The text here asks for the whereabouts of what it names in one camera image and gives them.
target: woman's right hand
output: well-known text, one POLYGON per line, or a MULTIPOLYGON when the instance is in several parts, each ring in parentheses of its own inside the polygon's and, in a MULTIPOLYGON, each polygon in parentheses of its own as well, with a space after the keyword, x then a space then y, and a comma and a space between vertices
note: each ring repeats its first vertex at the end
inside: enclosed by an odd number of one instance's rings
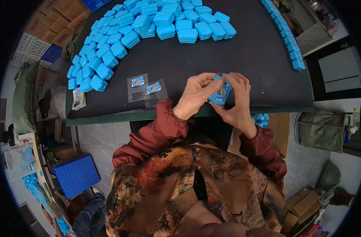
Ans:
POLYGON ((235 107, 226 110, 220 105, 211 103, 215 111, 222 117, 224 122, 238 128, 248 139, 252 139, 257 134, 257 128, 250 115, 249 109, 249 80, 240 73, 223 74, 222 77, 230 83, 235 95, 235 107))

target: gray floor tile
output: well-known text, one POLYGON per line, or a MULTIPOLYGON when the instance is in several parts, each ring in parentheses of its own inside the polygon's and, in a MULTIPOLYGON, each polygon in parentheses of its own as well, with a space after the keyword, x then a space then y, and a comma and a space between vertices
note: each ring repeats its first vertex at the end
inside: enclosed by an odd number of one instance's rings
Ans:
POLYGON ((93 144, 93 145, 80 145, 82 153, 91 154, 95 161, 97 171, 100 174, 100 182, 95 186, 98 187, 106 196, 110 193, 111 186, 111 173, 114 170, 112 165, 112 155, 116 150, 116 145, 93 144))
POLYGON ((294 134, 295 114, 291 113, 290 136, 286 157, 287 174, 284 177, 284 186, 287 190, 286 198, 292 196, 306 185, 314 186, 325 161, 331 155, 331 152, 327 150, 297 144, 294 134))
POLYGON ((78 126, 80 144, 115 144, 113 125, 90 124, 78 126))
POLYGON ((113 123, 113 132, 115 144, 127 144, 130 134, 130 124, 129 122, 114 122, 113 123))

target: blue plastic crate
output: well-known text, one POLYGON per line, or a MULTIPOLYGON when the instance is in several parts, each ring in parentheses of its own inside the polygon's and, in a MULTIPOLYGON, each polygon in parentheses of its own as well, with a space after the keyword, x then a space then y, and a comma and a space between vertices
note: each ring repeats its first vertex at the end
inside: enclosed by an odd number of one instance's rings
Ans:
POLYGON ((55 63, 57 59, 62 55, 62 48, 52 44, 50 48, 41 57, 41 60, 45 60, 49 63, 55 63))
POLYGON ((84 4, 92 11, 96 11, 100 7, 104 6, 105 4, 109 3, 111 0, 82 0, 84 4))
POLYGON ((89 155, 54 166, 54 172, 68 199, 100 182, 93 160, 89 155))

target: wrinkled hand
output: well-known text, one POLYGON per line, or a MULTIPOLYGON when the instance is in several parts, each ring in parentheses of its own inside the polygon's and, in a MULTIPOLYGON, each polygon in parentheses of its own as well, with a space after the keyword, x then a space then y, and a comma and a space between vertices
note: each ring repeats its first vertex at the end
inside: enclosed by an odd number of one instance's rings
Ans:
POLYGON ((226 110, 220 105, 212 103, 212 107, 222 117, 224 122, 238 128, 248 139, 252 139, 257 134, 257 128, 254 120, 251 118, 249 109, 249 80, 240 73, 223 74, 222 77, 227 80, 235 95, 235 107, 226 110))
POLYGON ((187 80, 186 87, 178 104, 173 108, 174 115, 179 119, 188 120, 196 114, 208 97, 218 91, 224 79, 213 79, 216 73, 204 72, 187 80))

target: jeans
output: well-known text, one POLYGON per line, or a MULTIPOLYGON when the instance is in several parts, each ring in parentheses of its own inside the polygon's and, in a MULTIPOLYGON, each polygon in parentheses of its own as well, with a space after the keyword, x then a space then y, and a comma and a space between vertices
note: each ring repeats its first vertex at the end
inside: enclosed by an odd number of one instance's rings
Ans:
POLYGON ((79 213, 72 227, 77 237, 98 236, 105 224, 105 207, 102 208, 102 214, 99 219, 92 222, 92 218, 104 202, 105 197, 96 193, 95 198, 79 213))

